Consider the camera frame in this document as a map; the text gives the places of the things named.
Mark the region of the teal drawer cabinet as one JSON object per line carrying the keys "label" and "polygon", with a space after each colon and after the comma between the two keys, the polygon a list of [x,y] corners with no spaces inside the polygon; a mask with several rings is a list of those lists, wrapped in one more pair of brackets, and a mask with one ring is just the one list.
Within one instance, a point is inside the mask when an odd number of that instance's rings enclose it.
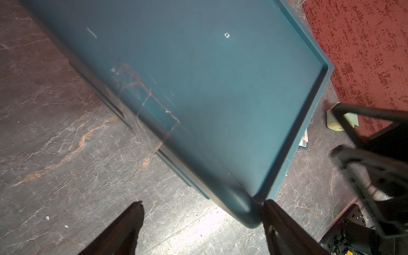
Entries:
{"label": "teal drawer cabinet", "polygon": [[334,66],[286,1],[22,1],[184,181],[255,228]]}

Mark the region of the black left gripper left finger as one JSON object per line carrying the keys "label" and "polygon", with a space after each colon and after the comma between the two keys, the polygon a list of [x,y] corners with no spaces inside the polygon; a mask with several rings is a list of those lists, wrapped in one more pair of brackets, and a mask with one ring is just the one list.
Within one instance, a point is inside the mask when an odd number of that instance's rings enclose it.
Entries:
{"label": "black left gripper left finger", "polygon": [[134,255],[144,216],[142,201],[133,202],[80,254]]}

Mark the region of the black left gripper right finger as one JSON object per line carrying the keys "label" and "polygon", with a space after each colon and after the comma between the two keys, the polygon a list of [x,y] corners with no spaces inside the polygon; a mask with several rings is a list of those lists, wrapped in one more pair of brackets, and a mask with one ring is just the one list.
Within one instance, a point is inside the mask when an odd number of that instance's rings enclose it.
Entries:
{"label": "black left gripper right finger", "polygon": [[326,251],[275,201],[266,200],[261,211],[271,255],[327,255]]}

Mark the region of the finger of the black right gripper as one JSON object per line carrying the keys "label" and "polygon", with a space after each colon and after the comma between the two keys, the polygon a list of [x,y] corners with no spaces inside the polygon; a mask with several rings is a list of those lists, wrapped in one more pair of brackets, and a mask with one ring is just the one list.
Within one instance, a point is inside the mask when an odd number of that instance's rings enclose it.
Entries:
{"label": "finger of the black right gripper", "polygon": [[392,195],[391,199],[376,201],[368,189],[354,173],[352,164],[366,167],[385,182],[393,182],[402,190],[408,189],[408,165],[403,161],[375,154],[370,151],[338,146],[330,153],[350,183],[360,201],[375,223],[376,231],[384,238],[404,238],[408,236],[408,195]]}
{"label": "finger of the black right gripper", "polygon": [[367,150],[407,150],[408,113],[349,104],[336,104],[331,113],[351,141]]}

